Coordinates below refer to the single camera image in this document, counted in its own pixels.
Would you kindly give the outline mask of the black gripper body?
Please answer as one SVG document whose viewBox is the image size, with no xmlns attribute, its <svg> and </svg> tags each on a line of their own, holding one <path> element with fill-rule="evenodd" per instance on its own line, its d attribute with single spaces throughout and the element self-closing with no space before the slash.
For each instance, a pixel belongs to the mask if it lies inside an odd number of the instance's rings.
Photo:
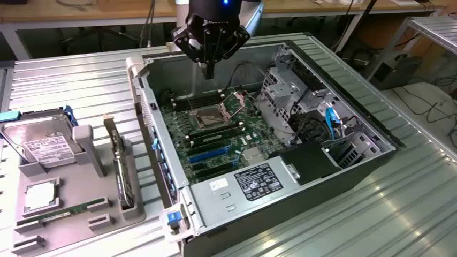
<svg viewBox="0 0 457 257">
<path fill-rule="evenodd" d="M 190 1 L 187 26 L 204 44 L 206 59 L 212 56 L 212 46 L 220 26 L 238 27 L 240 24 L 242 1 Z"/>
</svg>

